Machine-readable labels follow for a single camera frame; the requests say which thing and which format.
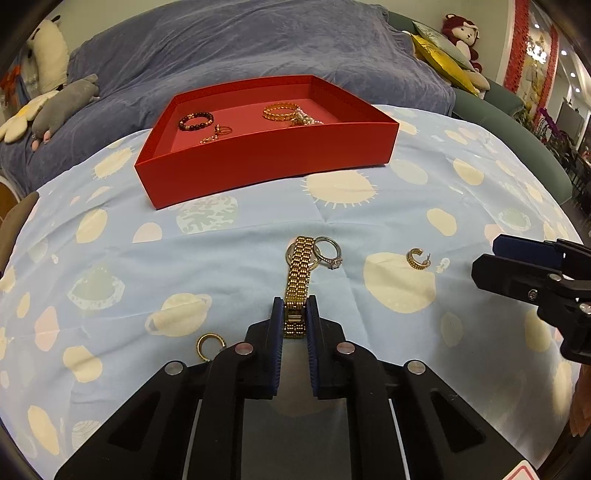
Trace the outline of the gold earring with chain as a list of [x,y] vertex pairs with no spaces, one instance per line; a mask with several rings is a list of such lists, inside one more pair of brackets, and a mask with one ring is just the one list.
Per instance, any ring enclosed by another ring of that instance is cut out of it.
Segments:
[[408,264],[418,271],[426,270],[432,264],[431,255],[425,254],[425,251],[418,247],[410,249],[406,254],[406,259]]

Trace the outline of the gold watch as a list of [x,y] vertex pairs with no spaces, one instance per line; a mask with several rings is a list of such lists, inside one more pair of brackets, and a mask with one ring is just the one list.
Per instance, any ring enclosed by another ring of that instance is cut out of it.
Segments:
[[311,271],[318,266],[314,253],[315,239],[297,236],[287,247],[287,285],[284,291],[283,337],[305,336],[304,307],[308,299]]

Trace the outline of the red jewelry tray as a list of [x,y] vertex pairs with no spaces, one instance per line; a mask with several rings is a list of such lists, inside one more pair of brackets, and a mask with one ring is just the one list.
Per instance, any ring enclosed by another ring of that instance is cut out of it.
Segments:
[[152,205],[267,181],[385,165],[400,124],[312,75],[259,77],[174,96],[135,170]]

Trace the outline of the green sofa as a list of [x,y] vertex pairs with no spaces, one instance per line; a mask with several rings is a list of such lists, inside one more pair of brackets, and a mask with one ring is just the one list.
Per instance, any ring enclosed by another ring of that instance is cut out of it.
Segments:
[[452,88],[453,107],[437,113],[479,125],[498,137],[537,177],[559,204],[572,197],[572,184],[564,168],[543,143],[515,118],[523,102],[512,92],[490,80],[491,89],[481,99]]

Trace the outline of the light blue planet tablecloth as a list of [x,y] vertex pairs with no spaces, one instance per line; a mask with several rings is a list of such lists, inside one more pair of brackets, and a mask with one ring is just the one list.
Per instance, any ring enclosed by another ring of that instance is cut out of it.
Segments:
[[[297,236],[328,236],[337,270],[311,293],[377,358],[424,361],[531,463],[567,425],[578,366],[527,304],[479,290],[472,262],[502,233],[576,240],[559,204],[495,135],[399,107],[388,165],[151,206],[139,131],[40,190],[1,281],[1,417],[37,473],[61,465],[198,337],[242,340],[287,283]],[[431,266],[413,269],[422,248]]]

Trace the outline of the gold pillow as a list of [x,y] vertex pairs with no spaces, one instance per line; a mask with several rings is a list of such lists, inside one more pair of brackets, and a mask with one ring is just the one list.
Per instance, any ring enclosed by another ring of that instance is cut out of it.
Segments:
[[428,63],[443,79],[448,81],[454,87],[478,96],[480,91],[473,85],[468,75],[443,50],[438,48],[432,42],[412,34],[411,35],[415,51]]

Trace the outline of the silver grey pillow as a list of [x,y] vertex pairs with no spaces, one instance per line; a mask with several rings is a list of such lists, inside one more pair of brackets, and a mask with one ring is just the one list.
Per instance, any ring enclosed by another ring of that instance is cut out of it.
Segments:
[[454,45],[445,35],[421,22],[414,21],[413,24],[422,38],[429,40],[439,49],[447,53],[463,69],[470,71],[475,70],[465,53]]

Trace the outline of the red monkey plush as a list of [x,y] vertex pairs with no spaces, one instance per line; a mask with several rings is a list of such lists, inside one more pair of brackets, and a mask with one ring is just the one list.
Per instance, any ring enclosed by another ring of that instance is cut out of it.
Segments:
[[478,62],[479,54],[474,48],[480,38],[479,28],[475,23],[456,14],[447,14],[442,34],[463,53],[477,72],[482,72],[482,65]]

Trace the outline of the flower shaped cushion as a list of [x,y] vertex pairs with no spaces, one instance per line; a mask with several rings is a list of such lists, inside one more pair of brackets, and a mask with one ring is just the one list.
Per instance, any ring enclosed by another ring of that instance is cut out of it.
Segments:
[[39,95],[24,105],[16,115],[9,118],[0,127],[0,139],[11,144],[21,139],[29,124],[35,119],[44,104],[58,94],[57,90]]

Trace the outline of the grey plush toy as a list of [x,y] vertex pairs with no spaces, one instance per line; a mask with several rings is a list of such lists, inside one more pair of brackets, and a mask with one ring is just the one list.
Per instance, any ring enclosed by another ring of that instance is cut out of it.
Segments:
[[75,113],[99,97],[98,76],[88,75],[60,90],[39,110],[32,124],[32,151],[41,143],[48,143],[52,136]]

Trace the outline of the blue sofa cover blanket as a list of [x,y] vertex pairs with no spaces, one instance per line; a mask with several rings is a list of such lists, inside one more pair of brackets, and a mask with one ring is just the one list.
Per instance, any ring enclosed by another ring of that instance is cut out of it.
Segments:
[[84,42],[67,74],[95,75],[99,98],[38,150],[28,139],[2,146],[1,170],[22,195],[151,128],[174,95],[214,84],[308,74],[372,104],[448,115],[456,101],[388,11],[356,1],[173,2]]

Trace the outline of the white plush animal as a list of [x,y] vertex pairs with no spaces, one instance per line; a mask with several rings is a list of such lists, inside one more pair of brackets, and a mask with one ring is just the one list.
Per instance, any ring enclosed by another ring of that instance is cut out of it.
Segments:
[[44,19],[27,41],[37,66],[41,94],[55,90],[67,82],[69,51],[59,28],[60,19],[60,15]]

